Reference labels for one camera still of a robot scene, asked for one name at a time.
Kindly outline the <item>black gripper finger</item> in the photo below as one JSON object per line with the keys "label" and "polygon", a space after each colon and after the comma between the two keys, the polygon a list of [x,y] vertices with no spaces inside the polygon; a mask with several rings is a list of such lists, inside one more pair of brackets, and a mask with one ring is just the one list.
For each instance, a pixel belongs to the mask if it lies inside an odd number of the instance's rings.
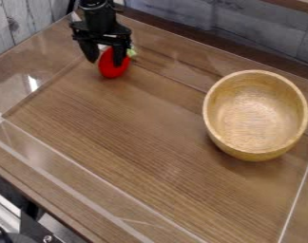
{"label": "black gripper finger", "polygon": [[127,57],[127,46],[115,46],[115,66],[123,66],[124,59]]}
{"label": "black gripper finger", "polygon": [[88,60],[95,63],[100,57],[99,44],[91,40],[82,40],[80,42],[81,49],[85,53]]}

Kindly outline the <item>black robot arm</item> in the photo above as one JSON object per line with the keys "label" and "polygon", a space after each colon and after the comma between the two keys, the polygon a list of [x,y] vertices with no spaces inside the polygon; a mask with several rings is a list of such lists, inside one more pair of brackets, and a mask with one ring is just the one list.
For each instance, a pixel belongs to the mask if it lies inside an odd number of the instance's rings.
{"label": "black robot arm", "polygon": [[115,50],[115,67],[123,66],[132,47],[132,29],[117,20],[115,0],[81,0],[80,8],[85,13],[81,21],[73,21],[73,40],[78,42],[88,60],[95,63],[100,57],[100,45]]}

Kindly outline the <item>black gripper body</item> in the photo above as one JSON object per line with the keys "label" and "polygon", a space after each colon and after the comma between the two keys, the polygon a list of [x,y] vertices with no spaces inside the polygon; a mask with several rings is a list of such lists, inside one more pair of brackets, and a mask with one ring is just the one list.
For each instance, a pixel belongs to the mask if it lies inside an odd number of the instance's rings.
{"label": "black gripper body", "polygon": [[78,43],[132,47],[133,31],[119,22],[115,22],[115,25],[107,31],[92,30],[85,21],[72,22],[69,26],[73,30],[73,40]]}

